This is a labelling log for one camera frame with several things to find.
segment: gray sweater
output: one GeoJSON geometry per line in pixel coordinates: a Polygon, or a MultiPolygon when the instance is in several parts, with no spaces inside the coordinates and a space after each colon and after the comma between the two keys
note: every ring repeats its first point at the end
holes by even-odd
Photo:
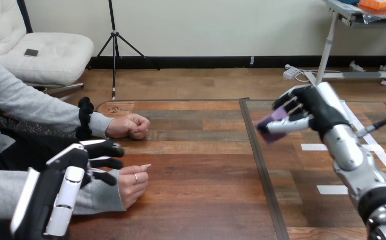
{"type": "MultiPolygon", "coordinates": [[[[28,121],[47,124],[58,130],[72,133],[80,125],[79,108],[43,94],[27,86],[0,65],[0,109],[28,121]]],[[[105,138],[104,132],[111,118],[93,113],[90,128],[93,135],[105,138]]],[[[0,152],[14,140],[0,133],[0,152]]],[[[116,178],[119,171],[110,172],[116,178]]],[[[0,219],[11,219],[22,192],[27,172],[0,170],[0,219]]],[[[123,211],[118,185],[108,186],[93,180],[78,195],[74,214],[96,214],[105,211],[123,211]]]]}

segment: tufted cushion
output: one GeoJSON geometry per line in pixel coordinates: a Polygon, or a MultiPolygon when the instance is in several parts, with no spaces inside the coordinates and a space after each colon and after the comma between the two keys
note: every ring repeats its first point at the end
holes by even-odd
{"type": "Polygon", "coordinates": [[[10,51],[26,34],[16,0],[0,0],[0,55],[10,51]]]}
{"type": "Polygon", "coordinates": [[[93,42],[86,36],[34,32],[0,55],[0,63],[26,83],[63,86],[82,75],[92,53],[93,42]],[[26,49],[38,50],[38,56],[24,56],[26,49]]]}

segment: person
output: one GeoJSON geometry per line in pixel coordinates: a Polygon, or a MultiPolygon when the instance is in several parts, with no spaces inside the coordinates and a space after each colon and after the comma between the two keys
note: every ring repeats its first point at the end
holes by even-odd
{"type": "MultiPolygon", "coordinates": [[[[27,86],[1,65],[0,110],[66,133],[73,133],[80,126],[78,107],[27,86]]],[[[148,119],[137,114],[113,119],[93,112],[89,128],[92,137],[143,139],[149,124],[148,119]]],[[[77,139],[0,128],[0,220],[12,218],[27,178],[27,168],[44,167],[48,159],[74,142],[77,139]]],[[[125,211],[148,185],[148,174],[141,166],[114,169],[109,173],[117,178],[117,185],[93,180],[79,192],[74,215],[125,211]]]]}

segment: purple object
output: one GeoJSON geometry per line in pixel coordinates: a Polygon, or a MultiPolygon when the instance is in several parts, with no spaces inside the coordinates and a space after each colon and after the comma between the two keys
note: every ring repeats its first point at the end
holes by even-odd
{"type": "Polygon", "coordinates": [[[274,133],[274,134],[270,134],[270,133],[266,133],[266,132],[263,132],[263,130],[266,129],[266,125],[270,122],[273,122],[273,121],[279,121],[279,120],[282,120],[284,119],[285,117],[288,116],[288,113],[285,111],[285,109],[281,106],[279,108],[277,108],[273,113],[271,113],[270,115],[262,118],[262,120],[260,120],[255,128],[259,131],[260,135],[263,137],[263,139],[265,140],[265,142],[267,144],[271,144],[285,136],[287,136],[288,134],[287,133],[274,133]]]}

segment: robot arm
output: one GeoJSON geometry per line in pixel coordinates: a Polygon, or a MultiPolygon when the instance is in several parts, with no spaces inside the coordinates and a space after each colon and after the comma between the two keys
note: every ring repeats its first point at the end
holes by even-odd
{"type": "Polygon", "coordinates": [[[353,131],[343,104],[329,83],[302,85],[283,94],[274,109],[284,108],[288,117],[258,130],[279,134],[312,128],[319,133],[334,159],[334,171],[349,190],[349,197],[368,229],[368,239],[386,240],[386,174],[373,155],[363,148],[353,131]]]}
{"type": "Polygon", "coordinates": [[[79,190],[92,179],[115,185],[116,179],[98,167],[122,168],[123,150],[112,141],[82,141],[47,161],[47,169],[29,169],[13,214],[10,230],[15,240],[62,239],[79,190]]]}

